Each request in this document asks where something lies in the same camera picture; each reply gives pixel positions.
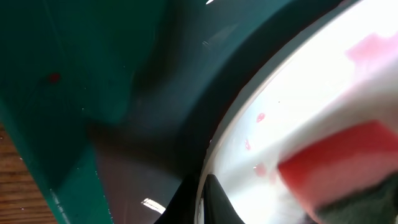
green surface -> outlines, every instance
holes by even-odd
[[[5,0],[0,115],[59,223],[112,223],[86,121],[117,123],[165,1]],[[59,73],[51,82],[49,75]]]

wooden floor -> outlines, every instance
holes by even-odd
[[[0,124],[0,224],[57,223]]]

